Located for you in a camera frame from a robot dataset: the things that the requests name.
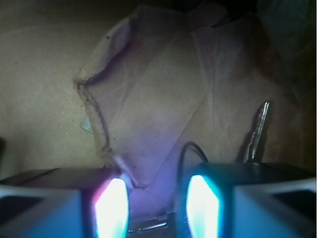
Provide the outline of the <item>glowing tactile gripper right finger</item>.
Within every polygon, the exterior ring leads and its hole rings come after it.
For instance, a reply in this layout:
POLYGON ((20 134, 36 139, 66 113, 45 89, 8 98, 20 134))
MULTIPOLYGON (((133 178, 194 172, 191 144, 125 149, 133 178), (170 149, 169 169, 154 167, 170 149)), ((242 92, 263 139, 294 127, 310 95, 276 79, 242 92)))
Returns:
POLYGON ((192 238, 314 238, 316 175, 281 163, 201 163, 185 183, 192 238))

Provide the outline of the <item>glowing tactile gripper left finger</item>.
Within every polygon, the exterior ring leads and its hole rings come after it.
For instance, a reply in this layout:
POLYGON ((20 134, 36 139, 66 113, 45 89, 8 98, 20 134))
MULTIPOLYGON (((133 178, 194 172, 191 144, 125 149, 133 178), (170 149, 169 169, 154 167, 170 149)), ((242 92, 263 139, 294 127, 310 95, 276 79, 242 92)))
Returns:
POLYGON ((125 181, 109 169, 31 170, 0 181, 3 238, 124 238, 125 181))

